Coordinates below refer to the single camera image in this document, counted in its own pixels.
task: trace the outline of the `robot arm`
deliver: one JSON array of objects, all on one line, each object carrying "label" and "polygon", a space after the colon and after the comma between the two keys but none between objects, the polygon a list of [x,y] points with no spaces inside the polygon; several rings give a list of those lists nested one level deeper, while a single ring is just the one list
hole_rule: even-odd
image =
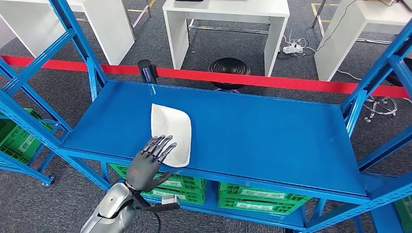
[{"label": "robot arm", "polygon": [[80,230],[81,233],[123,232],[132,224],[136,216],[134,203],[137,205],[137,209],[150,212],[180,208],[176,197],[172,198],[175,201],[168,201],[167,204],[150,205],[140,195],[142,191],[149,192],[153,190],[172,175],[171,172],[166,172],[162,176],[153,179],[160,164],[177,145],[172,143],[163,150],[171,139],[171,135],[168,137],[162,135],[150,139],[143,150],[137,153],[127,169],[126,181],[116,183],[110,188],[92,216]]}]

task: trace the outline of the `round black seat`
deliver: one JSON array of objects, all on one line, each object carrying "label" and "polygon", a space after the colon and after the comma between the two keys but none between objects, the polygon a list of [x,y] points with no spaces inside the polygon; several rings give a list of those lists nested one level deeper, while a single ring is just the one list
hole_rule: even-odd
[{"label": "round black seat", "polygon": [[[236,58],[225,57],[214,61],[209,65],[209,71],[215,73],[227,73],[227,74],[250,74],[249,66]],[[223,90],[236,90],[243,87],[243,84],[234,83],[217,83],[212,82],[217,88]]]}]

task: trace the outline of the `blue steel frame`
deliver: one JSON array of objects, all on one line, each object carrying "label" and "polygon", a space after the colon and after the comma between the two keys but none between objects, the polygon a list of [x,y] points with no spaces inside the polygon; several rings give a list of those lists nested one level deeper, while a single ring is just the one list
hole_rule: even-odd
[{"label": "blue steel frame", "polygon": [[[5,85],[0,91],[0,111],[2,111],[8,118],[15,121],[25,130],[30,132],[33,136],[38,138],[45,146],[49,147],[52,152],[61,156],[65,161],[75,167],[79,172],[84,174],[92,182],[102,189],[109,187],[109,175],[107,170],[107,163],[114,163],[119,165],[130,165],[131,158],[123,158],[117,156],[110,156],[99,154],[90,151],[83,151],[77,149],[62,148],[63,141],[71,132],[70,126],[49,106],[44,102],[40,96],[35,93],[26,83],[27,80],[38,70],[41,66],[56,53],[70,39],[81,54],[83,61],[87,64],[91,98],[94,100],[98,95],[98,86],[104,88],[107,78],[103,73],[97,59],[86,41],[83,32],[81,31],[69,5],[66,0],[50,0],[56,14],[60,18],[66,32],[49,48],[45,50],[39,57],[37,57],[29,66],[27,66],[21,73],[16,74],[10,66],[3,60],[0,60],[0,71],[10,79],[9,83]],[[348,137],[351,136],[355,127],[356,121],[361,111],[362,103],[368,96],[376,89],[376,87],[386,78],[386,76],[395,71],[400,81],[403,83],[405,89],[411,96],[412,94],[412,73],[407,69],[403,63],[403,58],[412,49],[412,20],[405,26],[402,32],[396,37],[393,43],[375,62],[372,68],[366,73],[363,80],[358,84],[355,90],[350,94],[341,105],[341,110],[346,123]],[[56,138],[53,133],[47,131],[42,127],[38,120],[33,119],[22,107],[20,107],[12,98],[11,95],[21,88],[29,97],[31,97],[39,106],[41,106],[52,117],[50,123],[54,123],[56,127],[64,130],[64,135],[61,138]],[[325,191],[317,188],[294,186],[291,184],[274,184],[265,181],[256,181],[249,178],[236,178],[230,175],[212,173],[205,171],[194,171],[188,169],[175,169],[168,167],[167,170],[172,172],[179,171],[182,175],[189,175],[199,178],[204,178],[212,181],[221,181],[229,183],[247,183],[249,186],[272,189],[290,193],[296,193],[311,197],[319,198],[316,208],[312,214],[312,218],[307,222],[305,217],[304,206],[299,208],[298,215],[302,218],[303,226],[297,226],[283,218],[276,221],[257,219],[254,212],[247,212],[243,216],[234,213],[225,212],[221,210],[214,212],[206,210],[201,207],[194,207],[193,205],[182,204],[184,208],[203,211],[205,213],[220,214],[227,217],[236,217],[243,220],[265,223],[280,227],[294,229],[294,232],[310,233],[320,229],[326,228],[338,222],[354,217],[354,222],[359,231],[362,231],[362,226],[358,216],[362,213],[376,210],[395,200],[409,196],[412,194],[412,172],[408,172],[398,178],[388,178],[384,176],[374,175],[364,172],[380,160],[389,156],[402,146],[409,143],[412,139],[412,126],[406,128],[399,135],[395,136],[389,142],[372,152],[369,156],[359,162],[359,170],[362,171],[361,176],[365,179],[365,187],[368,186],[370,177],[373,179],[382,180],[384,185],[381,185],[372,190],[367,190],[367,197],[357,196],[351,194],[342,194],[339,192]],[[82,159],[96,160],[101,163],[102,174],[99,175],[96,171],[91,169]],[[29,174],[40,178],[38,174]],[[327,200],[338,200],[347,202],[347,204],[322,215],[322,210]]]}]

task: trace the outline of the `blue shelf surface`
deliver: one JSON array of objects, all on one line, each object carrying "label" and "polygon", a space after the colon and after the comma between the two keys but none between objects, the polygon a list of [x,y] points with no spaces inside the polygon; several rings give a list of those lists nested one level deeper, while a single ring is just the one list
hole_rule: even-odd
[{"label": "blue shelf surface", "polygon": [[181,170],[366,197],[335,104],[109,80],[63,147],[134,158],[151,137],[152,103],[191,119]]},{"label": "blue shelf surface", "polygon": [[[290,215],[275,215],[265,212],[245,211],[219,208],[218,203],[218,188],[219,182],[206,182],[205,204],[197,205],[187,202],[180,202],[182,209],[192,210],[212,215],[219,215],[224,217],[236,218],[246,221],[252,221],[272,226],[283,228],[290,228],[296,230],[304,230],[303,215],[301,207],[293,211]],[[144,198],[151,203],[159,203],[160,198],[144,196]]]}]

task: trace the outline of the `black stool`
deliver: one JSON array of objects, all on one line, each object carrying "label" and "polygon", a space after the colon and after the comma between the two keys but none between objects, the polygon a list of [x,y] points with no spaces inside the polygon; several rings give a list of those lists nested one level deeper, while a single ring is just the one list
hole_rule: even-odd
[{"label": "black stool", "polygon": [[[247,66],[247,64],[233,57],[225,57],[214,61],[209,65],[209,71],[227,74],[250,74],[250,68]],[[213,85],[215,85],[216,91],[228,91],[233,93],[239,93],[237,89],[244,86],[243,84],[233,83],[212,83]]]},{"label": "black stool", "polygon": [[[411,69],[412,68],[412,59],[410,58],[404,58],[403,62],[406,64],[406,66]],[[390,85],[394,86],[403,86],[402,83],[399,81],[398,77],[396,76],[395,72],[391,72],[385,79],[386,81],[389,82]],[[391,109],[390,107],[387,106],[388,100],[390,100],[393,104],[393,108]],[[367,104],[364,104],[363,106],[367,108],[368,110],[371,111],[371,114],[369,117],[365,117],[366,122],[371,122],[371,118],[374,117],[375,114],[380,114],[380,115],[391,115],[391,119],[396,116],[396,111],[398,110],[397,103],[395,102],[394,99],[390,97],[373,97],[370,96],[369,99],[366,99],[367,102],[371,102],[372,107],[368,106]],[[381,112],[378,111],[377,108],[381,107],[385,109],[387,112]]]}]

